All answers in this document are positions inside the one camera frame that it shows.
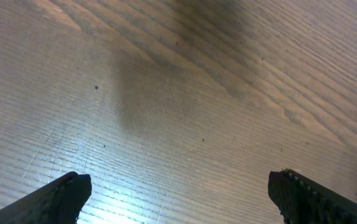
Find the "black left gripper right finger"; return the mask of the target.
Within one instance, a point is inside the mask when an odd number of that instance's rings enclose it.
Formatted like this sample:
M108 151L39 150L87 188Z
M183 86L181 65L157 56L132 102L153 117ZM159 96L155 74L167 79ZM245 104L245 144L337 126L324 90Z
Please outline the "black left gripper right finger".
M289 224L357 224L357 203L291 170L269 174L268 195Z

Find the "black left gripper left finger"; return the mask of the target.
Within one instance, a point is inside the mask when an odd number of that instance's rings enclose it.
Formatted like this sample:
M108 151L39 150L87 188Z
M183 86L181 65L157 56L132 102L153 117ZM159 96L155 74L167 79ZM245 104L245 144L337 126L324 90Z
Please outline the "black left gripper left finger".
M0 209L0 224L76 224L91 194L90 175L68 172Z

